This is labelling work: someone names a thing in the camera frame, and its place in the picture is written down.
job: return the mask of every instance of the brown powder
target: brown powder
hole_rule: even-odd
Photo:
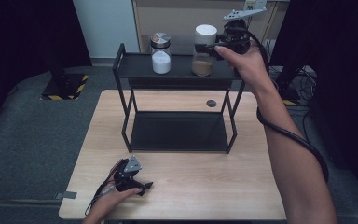
[[[194,61],[191,70],[197,76],[205,77],[212,73],[212,64],[204,61]]]

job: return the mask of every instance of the white lid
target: white lid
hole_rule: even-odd
[[[216,35],[217,29],[212,25],[202,24],[197,26],[196,32],[200,35]]]
[[[195,32],[196,44],[212,44],[217,35],[217,29],[212,25],[202,24],[197,26]]]

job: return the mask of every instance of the forearm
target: forearm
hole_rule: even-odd
[[[83,224],[97,224],[103,221],[103,214],[98,214],[98,212],[89,213],[84,219]]]
[[[270,80],[254,88],[263,118],[302,137]],[[335,223],[336,215],[321,166],[300,144],[265,128],[272,171],[289,223]]]

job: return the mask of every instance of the wooden table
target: wooden table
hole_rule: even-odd
[[[218,91],[136,92],[139,108],[161,110],[216,110],[221,108],[223,96]],[[206,105],[211,99],[217,102],[217,107]],[[152,181],[154,185],[143,197],[136,195],[121,203],[108,219],[285,219],[270,168],[264,129],[255,110],[254,96],[245,92],[235,116],[237,140],[229,154],[134,151],[132,154],[143,166],[135,180]],[[67,188],[77,195],[75,199],[63,199],[61,218],[84,218],[91,198],[111,167],[119,159],[132,155],[120,133],[123,119],[117,91],[103,91]],[[230,137],[229,119],[226,121]]]

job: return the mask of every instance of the jar lid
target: jar lid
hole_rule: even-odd
[[[150,37],[150,44],[154,49],[166,49],[171,44],[171,36],[165,33],[155,33]]]
[[[196,27],[196,44],[213,44],[216,41],[217,29],[208,24],[202,24]]]

